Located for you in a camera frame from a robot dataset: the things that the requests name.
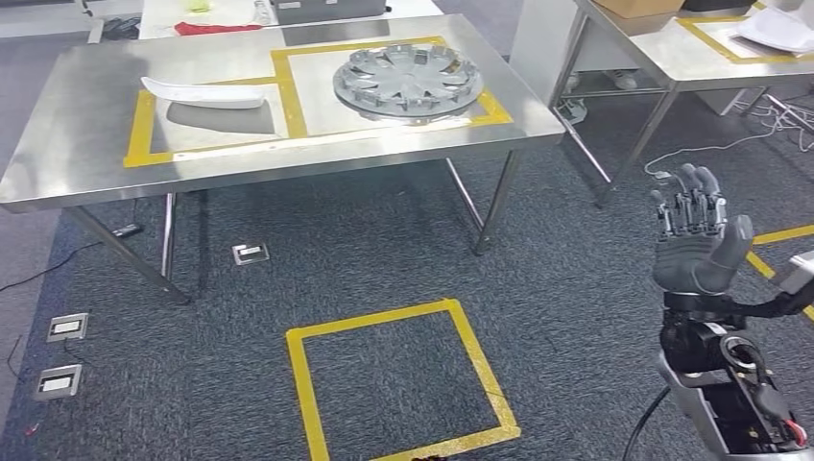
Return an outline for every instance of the yellow tape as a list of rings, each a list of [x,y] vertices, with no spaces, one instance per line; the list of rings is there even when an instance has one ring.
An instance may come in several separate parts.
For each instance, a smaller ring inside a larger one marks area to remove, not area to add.
[[[746,260],[751,262],[755,269],[757,269],[757,272],[763,275],[763,277],[765,277],[766,279],[771,279],[772,277],[775,276],[775,270],[772,269],[769,266],[769,264],[766,264],[766,261],[761,259],[760,256],[756,255],[755,253],[749,252],[746,255]],[[802,313],[805,314],[806,317],[814,321],[814,306],[807,307],[806,309],[803,310]]]
[[[452,456],[473,449],[481,449],[489,445],[499,444],[520,436],[519,427],[496,427],[494,429],[476,432],[474,434],[446,440],[438,444],[428,445],[420,449],[408,449],[401,453],[390,454],[375,458],[373,461],[412,461],[416,458],[430,456]]]
[[[490,401],[491,407],[497,416],[500,426],[469,434],[463,437],[446,440],[438,444],[417,449],[409,449],[388,456],[376,458],[376,461],[409,461],[414,458],[424,458],[432,455],[451,456],[453,454],[479,449],[506,440],[511,440],[520,436],[520,428],[516,425],[515,415],[509,407],[509,403],[503,396],[503,391],[497,382],[497,378],[491,370],[486,356],[481,350],[475,333],[464,313],[463,308],[456,300],[441,300],[436,303],[414,305],[400,309],[378,312],[352,319],[344,319],[325,324],[314,325],[303,328],[292,328],[286,332],[286,341],[291,355],[294,381],[297,384],[297,395],[299,398],[299,409],[302,413],[302,423],[305,428],[305,436],[308,440],[308,448],[311,452],[312,460],[327,461],[329,459],[327,444],[323,433],[323,425],[320,413],[317,408],[317,400],[314,394],[314,385],[311,380],[311,373],[308,370],[308,361],[305,357],[305,348],[302,340],[307,337],[321,334],[347,331],[354,328],[369,327],[396,320],[409,319],[420,315],[434,314],[448,311],[461,342],[472,361],[475,373],[481,381]]]
[[[775,243],[790,238],[806,237],[814,235],[814,225],[803,226],[801,228],[778,230],[777,232],[764,233],[754,238],[755,245],[765,245],[767,243]]]
[[[285,115],[286,126],[290,139],[302,139],[311,137],[308,134],[308,129],[305,124],[305,117],[302,114],[302,106],[299,103],[299,94],[297,85],[294,82],[294,75],[291,69],[291,62],[289,58],[294,55],[310,55],[316,53],[329,53],[334,51],[350,51],[359,50],[363,48],[379,48],[382,46],[392,45],[396,43],[427,43],[434,45],[446,45],[443,37],[441,36],[426,36],[420,38],[407,38],[402,40],[387,40],[387,41],[374,41],[368,43],[345,43],[340,45],[325,45],[325,46],[312,46],[303,48],[285,48],[281,50],[272,50],[271,57],[272,63],[275,68],[275,76],[273,77],[258,77],[253,79],[230,80],[225,82],[215,82],[208,85],[269,85],[277,84],[280,92],[280,100],[282,103],[283,113]],[[155,97],[143,91],[139,92],[139,98],[136,103],[135,115],[133,117],[133,128],[131,134],[131,145],[128,153],[124,159],[124,165],[127,168],[155,165],[159,163],[167,163],[173,160],[174,154],[172,152],[162,152],[157,154],[150,153],[150,138],[153,131],[153,124],[155,123]],[[461,126],[480,127],[487,125],[498,125],[504,123],[512,123],[514,120],[511,115],[506,112],[499,101],[494,95],[484,89],[478,96],[478,103],[484,108],[486,114],[472,117],[468,123]],[[206,152],[216,149],[249,146],[253,144],[263,144],[274,141],[254,141],[241,144],[227,144],[219,146],[209,146],[197,149],[185,150],[185,153]]]
[[[207,85],[268,85],[276,83],[276,77],[258,77],[254,79],[229,80],[225,82],[214,82]],[[156,119],[156,97],[146,89],[138,90],[135,102],[135,113],[132,116],[132,130],[130,134],[130,145],[124,158],[125,168],[139,166],[158,165],[173,161],[172,152],[150,152],[153,125]],[[242,144],[232,144],[228,147],[239,147],[244,145],[259,144],[266,141],[255,141]],[[200,149],[189,149],[185,152],[203,152],[212,149],[219,149],[226,146],[204,147]]]
[[[766,8],[764,5],[755,5],[756,8],[762,10]],[[693,36],[696,36],[707,46],[718,52],[718,54],[730,60],[735,64],[767,64],[775,62],[799,62],[799,61],[814,61],[814,54],[804,56],[782,55],[782,56],[765,56],[757,58],[742,58],[735,54],[731,49],[724,46],[721,42],[701,30],[696,24],[710,24],[719,22],[741,22],[746,20],[746,16],[720,16],[720,17],[680,17],[676,22],[684,26],[684,28]]]

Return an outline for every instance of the cardboard box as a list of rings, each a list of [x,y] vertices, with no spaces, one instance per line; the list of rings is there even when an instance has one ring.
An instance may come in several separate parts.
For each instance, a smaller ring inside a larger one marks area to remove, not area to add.
[[[622,17],[652,16],[677,12],[684,0],[593,0]]]

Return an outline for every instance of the black cable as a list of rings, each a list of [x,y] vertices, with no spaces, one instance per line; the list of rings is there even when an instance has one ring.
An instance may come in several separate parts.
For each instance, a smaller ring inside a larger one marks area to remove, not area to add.
[[[74,256],[75,256],[75,255],[76,255],[78,252],[80,252],[80,251],[82,251],[82,250],[84,250],[84,249],[90,248],[90,247],[95,247],[96,245],[102,245],[102,242],[90,243],[90,244],[87,244],[87,245],[85,245],[85,246],[83,246],[83,247],[80,247],[80,248],[78,248],[78,249],[74,250],[73,252],[71,252],[71,254],[70,254],[70,255],[68,255],[68,257],[67,257],[67,258],[66,258],[66,259],[65,259],[63,262],[61,262],[61,263],[57,264],[56,266],[49,267],[48,269],[45,269],[45,270],[44,270],[44,271],[42,271],[42,272],[38,272],[38,273],[36,273],[36,274],[34,274],[34,275],[32,275],[32,276],[28,277],[27,279],[24,279],[24,280],[21,280],[21,281],[16,281],[15,283],[8,284],[8,285],[6,285],[6,286],[4,286],[4,287],[0,288],[0,293],[2,293],[2,292],[4,292],[4,291],[8,290],[9,288],[14,288],[15,286],[19,286],[19,285],[22,285],[22,284],[24,284],[24,283],[28,283],[29,281],[31,281],[31,280],[33,280],[33,279],[36,279],[36,278],[39,278],[39,277],[44,276],[45,274],[48,274],[49,272],[56,271],[56,270],[57,270],[57,269],[59,269],[60,267],[62,267],[62,266],[64,266],[65,264],[67,264],[67,263],[68,263],[68,261],[70,261],[71,259],[73,259],[73,257],[74,257]]]
[[[23,339],[22,334],[17,336],[17,340],[14,341],[14,347],[12,348],[12,351],[9,352],[9,356],[6,357],[6,366],[9,367],[9,371],[12,372],[12,375],[14,375],[14,377],[16,377],[18,381],[20,380],[20,375],[18,372],[14,370],[14,367],[12,367],[12,358],[14,358],[14,352],[17,351],[17,346],[19,346],[21,339]]]
[[[628,440],[628,445],[625,447],[625,454],[622,455],[622,461],[628,461],[630,459],[631,452],[634,449],[635,441],[638,439],[638,434],[641,432],[641,429],[644,428],[644,425],[647,424],[647,420],[653,415],[653,412],[656,411],[656,408],[661,404],[661,401],[667,397],[667,394],[670,393],[670,386],[665,386],[664,389],[661,389],[661,392],[658,393],[656,399],[653,400],[653,403],[647,408],[641,418],[639,418],[638,423],[636,423],[636,427],[634,427],[634,432],[631,434],[631,438]]]

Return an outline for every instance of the white plastic part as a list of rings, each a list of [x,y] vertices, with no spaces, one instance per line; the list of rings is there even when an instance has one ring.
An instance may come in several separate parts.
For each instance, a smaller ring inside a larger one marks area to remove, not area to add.
[[[172,85],[142,77],[141,83],[157,98],[211,109],[255,109],[263,105],[263,90],[250,85]]]
[[[814,31],[801,18],[771,7],[741,22],[737,32],[751,41],[782,51],[795,54],[814,51]]]

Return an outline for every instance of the electrical cable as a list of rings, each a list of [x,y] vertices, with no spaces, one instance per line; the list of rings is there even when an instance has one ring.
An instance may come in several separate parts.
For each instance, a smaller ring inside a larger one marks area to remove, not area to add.
[[[808,434],[805,433],[805,429],[792,420],[783,420],[783,422],[791,427],[791,431],[794,432],[794,438],[797,445],[800,447],[805,447],[805,444],[808,443]]]
[[[661,392],[658,393],[656,399],[653,400],[653,403],[647,407],[644,414],[641,415],[639,418],[638,423],[634,427],[633,433],[631,433],[631,438],[628,439],[628,445],[625,447],[625,453],[622,455],[622,461],[628,461],[630,459],[631,453],[633,452],[634,445],[636,439],[638,439],[638,434],[641,433],[641,429],[644,428],[644,425],[647,424],[647,420],[653,415],[653,412],[656,411],[656,408],[661,404],[661,401],[667,397],[667,394],[670,393],[670,386],[665,386],[664,389],[661,389]]]
[[[737,108],[740,108],[740,109],[745,109],[745,108],[747,108],[749,106],[749,104],[743,103],[743,102],[737,102],[737,103],[734,104],[734,106],[737,107]],[[726,151],[726,150],[728,150],[728,149],[730,149],[730,148],[732,148],[732,147],[734,147],[734,146],[736,146],[736,145],[738,145],[738,144],[740,144],[742,142],[769,137],[769,136],[774,135],[775,133],[783,132],[783,131],[787,131],[787,130],[797,130],[797,131],[799,131],[797,144],[798,144],[798,148],[800,149],[801,152],[807,153],[812,148],[814,148],[814,142],[811,142],[811,143],[809,143],[807,145],[803,145],[803,136],[805,135],[805,129],[803,129],[799,125],[795,124],[793,121],[788,120],[786,118],[786,113],[788,113],[788,112],[780,113],[779,110],[777,110],[775,108],[762,107],[762,106],[758,106],[758,107],[756,107],[756,109],[762,109],[762,110],[766,110],[766,111],[762,112],[762,113],[752,112],[752,113],[750,113],[750,115],[754,115],[754,116],[757,116],[757,117],[774,117],[775,121],[771,125],[767,124],[766,122],[764,122],[762,120],[760,122],[760,124],[762,126],[771,129],[768,133],[757,134],[757,135],[753,135],[753,136],[744,137],[744,138],[738,139],[738,140],[736,140],[736,141],[734,141],[731,144],[728,144],[726,146],[706,146],[706,147],[680,149],[680,150],[678,150],[676,152],[671,152],[670,154],[665,154],[665,155],[663,155],[663,156],[661,156],[659,158],[656,158],[654,160],[651,160],[651,161],[647,162],[647,164],[644,165],[644,172],[647,173],[650,176],[658,177],[659,173],[661,173],[661,172],[660,171],[657,171],[657,172],[651,171],[651,166],[653,166],[654,164],[656,164],[656,163],[658,163],[658,162],[660,162],[660,161],[662,161],[662,160],[664,160],[666,158],[670,158],[670,157],[673,157],[673,156],[677,156],[678,154],[683,154],[683,153],[687,153],[687,152],[701,152],[701,151],[707,151],[707,150]],[[814,123],[814,109],[807,108],[805,106],[798,106],[798,105],[791,105],[791,104],[789,105],[789,109],[796,112],[798,115],[800,115],[801,118],[803,120],[805,120],[806,122],[811,121],[812,123]]]
[[[14,358],[14,353],[17,351],[17,346],[19,346],[21,339],[23,339],[22,334],[17,336],[17,340],[14,341],[14,347],[12,347],[12,351],[9,352],[9,355],[6,357],[6,366],[9,367],[9,371],[12,372],[12,375],[14,375],[14,377],[16,377],[18,381],[20,380],[20,374],[14,370],[14,367],[12,366],[12,358]]]
[[[137,208],[137,207],[138,207],[138,199],[134,199],[134,200],[132,201],[132,210],[131,210],[131,222],[132,222],[132,223],[134,223],[134,222],[135,222],[135,213],[136,213],[136,208]],[[64,266],[65,264],[67,264],[67,263],[68,263],[68,261],[70,261],[70,260],[71,260],[71,259],[72,259],[74,256],[76,256],[76,254],[77,254],[78,252],[80,252],[80,251],[82,251],[82,250],[86,250],[86,249],[91,248],[91,247],[95,247],[95,246],[97,246],[97,245],[102,245],[102,242],[90,243],[90,244],[87,244],[87,245],[85,245],[85,246],[83,246],[83,247],[80,247],[80,248],[78,248],[78,249],[74,250],[73,252],[71,252],[71,254],[70,254],[70,255],[68,255],[68,257],[67,257],[65,260],[63,260],[62,262],[60,262],[59,264],[57,264],[57,265],[55,265],[55,266],[52,266],[52,267],[49,267],[48,269],[45,269],[44,271],[38,272],[38,273],[36,273],[36,274],[34,274],[34,275],[32,275],[32,276],[28,277],[27,279],[24,279],[24,280],[21,280],[21,281],[16,281],[15,283],[10,283],[10,284],[8,284],[8,285],[6,285],[6,286],[4,286],[4,287],[0,288],[0,293],[2,293],[2,292],[4,292],[4,291],[8,290],[9,288],[14,288],[15,286],[19,286],[19,285],[22,285],[22,284],[28,283],[29,281],[32,281],[32,280],[34,280],[34,279],[37,279],[37,278],[39,278],[39,277],[44,276],[45,274],[48,274],[49,272],[56,271],[56,270],[57,270],[57,269],[59,269],[60,267],[62,267],[62,266]]]
[[[28,283],[28,282],[29,282],[29,281],[31,281],[31,280],[37,279],[37,278],[39,278],[39,277],[44,276],[45,274],[48,274],[49,272],[56,271],[56,270],[57,270],[57,269],[59,269],[60,267],[62,267],[62,266],[64,266],[65,264],[67,264],[67,263],[68,263],[68,261],[70,261],[71,259],[73,259],[73,257],[74,257],[74,256],[75,256],[75,255],[76,255],[78,252],[80,252],[80,251],[82,251],[82,250],[86,250],[86,249],[91,248],[91,247],[95,247],[95,246],[97,246],[97,245],[102,245],[102,242],[90,243],[90,244],[87,244],[87,245],[85,245],[85,246],[83,246],[83,247],[80,247],[80,248],[78,248],[78,249],[74,250],[73,252],[71,252],[71,254],[70,254],[70,255],[68,255],[68,257],[67,257],[66,259],[64,259],[64,260],[63,260],[61,263],[59,263],[59,264],[57,264],[57,265],[55,265],[55,266],[51,266],[51,267],[49,267],[48,269],[45,269],[44,271],[40,271],[40,272],[38,272],[38,273],[36,273],[36,274],[34,274],[34,275],[32,275],[32,276],[28,277],[27,279],[24,279],[24,280],[21,280],[21,281],[16,281],[16,282],[14,282],[14,283],[10,283],[10,284],[8,284],[8,285],[6,285],[6,286],[4,286],[4,287],[0,288],[0,293],[2,293],[2,292],[4,292],[4,291],[8,290],[9,288],[14,288],[15,286],[19,286],[19,285],[22,285],[22,284],[24,284],[24,283]]]

